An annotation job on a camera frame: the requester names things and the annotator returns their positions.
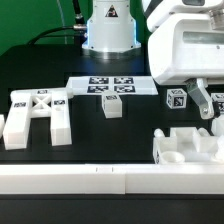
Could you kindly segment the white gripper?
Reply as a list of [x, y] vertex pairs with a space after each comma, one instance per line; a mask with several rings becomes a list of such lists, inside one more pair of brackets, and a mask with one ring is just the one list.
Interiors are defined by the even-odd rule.
[[181, 85], [202, 119], [215, 115], [210, 83], [224, 80], [224, 31], [213, 30], [206, 14], [174, 14], [148, 40], [151, 76], [160, 85]]

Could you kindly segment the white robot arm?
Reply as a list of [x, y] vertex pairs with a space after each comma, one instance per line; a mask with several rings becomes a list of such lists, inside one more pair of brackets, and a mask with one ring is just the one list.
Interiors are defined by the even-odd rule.
[[[215, 116], [206, 88], [224, 84], [224, 0], [141, 0], [152, 78], [185, 85], [203, 119]], [[130, 0], [93, 0], [87, 21], [87, 55], [118, 58], [140, 49]]]

